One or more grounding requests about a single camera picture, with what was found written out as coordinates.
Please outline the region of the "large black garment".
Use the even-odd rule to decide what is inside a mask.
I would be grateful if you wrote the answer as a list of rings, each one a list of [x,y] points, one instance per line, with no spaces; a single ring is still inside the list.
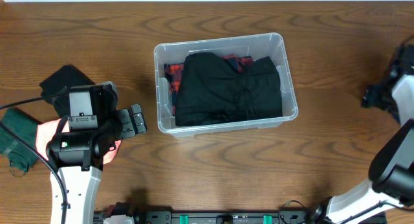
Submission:
[[[224,59],[212,52],[186,57],[175,104],[177,126],[282,115],[281,79],[270,57]]]

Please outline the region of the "small black cloth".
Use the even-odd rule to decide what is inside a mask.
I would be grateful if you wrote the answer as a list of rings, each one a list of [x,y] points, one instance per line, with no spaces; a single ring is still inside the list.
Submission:
[[[69,88],[80,85],[94,85],[95,83],[73,65],[64,65],[61,69],[42,81],[39,86],[42,88],[41,96],[46,97],[68,91]],[[51,104],[59,117],[70,115],[70,104],[68,96],[60,96],[45,99]]]

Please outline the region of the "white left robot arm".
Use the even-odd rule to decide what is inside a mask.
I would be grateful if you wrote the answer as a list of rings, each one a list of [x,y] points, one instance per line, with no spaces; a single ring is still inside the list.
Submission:
[[[145,133],[140,105],[116,109],[115,84],[72,87],[70,114],[63,117],[46,153],[52,168],[51,223],[92,223],[104,156],[116,141]]]

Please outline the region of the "dark green cloth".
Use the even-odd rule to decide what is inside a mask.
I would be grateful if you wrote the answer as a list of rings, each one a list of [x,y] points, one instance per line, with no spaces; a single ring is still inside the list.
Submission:
[[[35,148],[39,121],[20,109],[10,108],[1,119],[1,123],[32,148]],[[1,155],[8,158],[9,167],[18,169],[24,174],[38,160],[24,144],[3,128],[1,128]]]

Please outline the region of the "clear plastic storage container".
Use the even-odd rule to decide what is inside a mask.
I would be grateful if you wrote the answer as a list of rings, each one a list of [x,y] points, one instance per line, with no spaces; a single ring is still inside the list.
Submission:
[[[230,122],[194,127],[178,127],[173,116],[173,99],[169,93],[169,82],[164,73],[165,64],[183,62],[185,57],[196,52],[212,52],[218,56],[235,54],[260,59],[271,58],[281,80],[282,117],[263,118],[244,122]],[[232,38],[204,39],[176,43],[161,43],[153,51],[155,62],[155,87],[157,96],[158,128],[174,137],[186,137],[204,133],[234,131],[252,128],[275,128],[294,120],[299,114],[295,90],[285,50],[285,40],[276,32],[238,36]]]

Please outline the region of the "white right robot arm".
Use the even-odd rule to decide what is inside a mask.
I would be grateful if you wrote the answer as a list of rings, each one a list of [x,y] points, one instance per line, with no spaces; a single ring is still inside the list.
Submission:
[[[387,210],[413,211],[412,43],[396,48],[383,79],[366,87],[362,107],[387,111],[401,127],[372,160],[368,178],[325,200],[307,223],[386,223]]]

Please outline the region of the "red plaid flannel shirt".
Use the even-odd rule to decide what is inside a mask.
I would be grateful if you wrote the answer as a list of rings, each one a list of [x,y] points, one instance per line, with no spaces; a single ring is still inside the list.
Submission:
[[[244,69],[254,64],[251,56],[237,57],[235,54],[229,54],[221,57],[230,67],[238,73],[243,73]],[[169,94],[172,99],[172,113],[175,116],[175,108],[177,103],[177,95],[179,86],[184,72],[184,63],[164,64],[165,78],[169,82]]]

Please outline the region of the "pink garment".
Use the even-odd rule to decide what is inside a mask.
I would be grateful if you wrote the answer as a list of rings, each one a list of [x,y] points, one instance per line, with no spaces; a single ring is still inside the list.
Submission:
[[[44,157],[46,160],[48,160],[47,153],[46,153],[46,147],[47,144],[52,140],[52,137],[54,136],[58,124],[60,123],[61,119],[53,120],[46,122],[44,124],[38,125],[37,133],[36,133],[36,149],[37,152]],[[107,152],[103,157],[103,164],[108,164],[115,158],[116,154],[119,151],[119,147],[121,145],[122,141],[118,140],[115,142],[115,147],[112,148],[111,151]]]

